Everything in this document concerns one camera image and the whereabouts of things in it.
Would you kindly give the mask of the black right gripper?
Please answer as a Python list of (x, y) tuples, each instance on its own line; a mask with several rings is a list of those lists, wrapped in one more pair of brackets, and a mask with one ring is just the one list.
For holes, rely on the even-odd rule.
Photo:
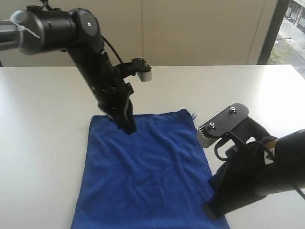
[(225, 214), (264, 199), (279, 192), (276, 163), (265, 163), (265, 147), (277, 138), (268, 136), (247, 145), (249, 152), (234, 152), (232, 157), (217, 170), (208, 181), (214, 193), (202, 204), (210, 219), (219, 219)]

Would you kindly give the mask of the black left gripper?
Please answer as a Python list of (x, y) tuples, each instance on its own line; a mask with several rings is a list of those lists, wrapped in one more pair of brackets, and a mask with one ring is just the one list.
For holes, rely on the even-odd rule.
[(91, 86), (100, 109), (128, 135), (135, 133), (137, 129), (130, 101), (133, 89), (124, 81), (131, 74), (123, 64), (113, 66), (111, 62), (103, 62), (97, 75), (97, 82)]

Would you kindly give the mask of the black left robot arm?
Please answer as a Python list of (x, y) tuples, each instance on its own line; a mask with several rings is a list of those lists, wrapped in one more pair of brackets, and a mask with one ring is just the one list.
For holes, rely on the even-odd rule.
[(17, 49), (26, 55), (66, 52), (97, 100), (98, 107), (127, 134), (136, 131), (130, 95), (124, 81), (132, 75), (124, 62), (112, 65), (104, 48), (94, 15), (83, 8), (71, 11), (45, 6), (28, 6), (0, 23), (0, 49)]

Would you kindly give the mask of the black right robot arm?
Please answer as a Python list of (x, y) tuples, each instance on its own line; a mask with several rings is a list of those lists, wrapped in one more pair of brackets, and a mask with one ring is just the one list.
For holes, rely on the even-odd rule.
[(305, 132), (281, 138), (239, 142), (226, 150), (223, 164), (208, 181), (212, 198), (202, 204), (210, 219), (260, 201), (270, 194), (295, 190), (302, 198), (305, 187)]

